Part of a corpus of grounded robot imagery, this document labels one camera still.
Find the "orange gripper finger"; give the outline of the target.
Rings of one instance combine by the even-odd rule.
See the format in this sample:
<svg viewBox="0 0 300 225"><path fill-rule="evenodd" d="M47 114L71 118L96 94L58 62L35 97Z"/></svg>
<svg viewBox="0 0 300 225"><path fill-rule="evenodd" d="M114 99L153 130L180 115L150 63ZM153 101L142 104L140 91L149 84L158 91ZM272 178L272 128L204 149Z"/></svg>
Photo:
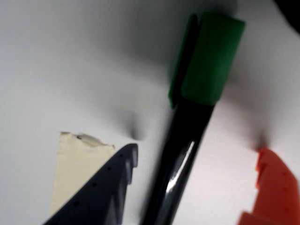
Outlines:
<svg viewBox="0 0 300 225"><path fill-rule="evenodd" d="M300 190L283 160L266 147L259 150L258 194L252 212L243 212L239 225L298 225Z"/></svg>

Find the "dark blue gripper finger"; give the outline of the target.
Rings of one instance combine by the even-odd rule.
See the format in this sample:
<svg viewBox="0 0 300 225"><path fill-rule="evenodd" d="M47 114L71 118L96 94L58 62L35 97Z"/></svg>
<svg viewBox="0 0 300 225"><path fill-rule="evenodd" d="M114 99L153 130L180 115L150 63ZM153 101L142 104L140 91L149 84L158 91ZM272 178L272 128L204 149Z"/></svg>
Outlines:
<svg viewBox="0 0 300 225"><path fill-rule="evenodd" d="M127 186L132 182L133 169L137 165L138 145L125 145L45 224L122 224Z"/></svg>

